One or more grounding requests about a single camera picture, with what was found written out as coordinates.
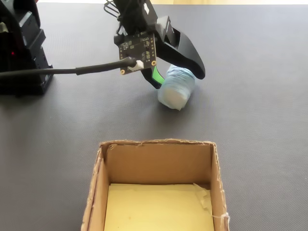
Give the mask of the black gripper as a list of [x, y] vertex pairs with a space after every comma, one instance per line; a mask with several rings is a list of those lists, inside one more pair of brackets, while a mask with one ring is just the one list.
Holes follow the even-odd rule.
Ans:
[[[140, 32], [156, 35], [156, 55], [162, 60], [190, 70], [197, 79], [205, 78], [204, 63], [191, 40], [171, 25], [169, 16], [157, 17], [149, 0], [115, 0], [119, 11], [119, 28], [114, 36], [115, 43], [124, 42], [126, 35], [134, 36]], [[156, 66], [141, 70], [145, 80], [155, 89], [160, 89], [165, 79]]]

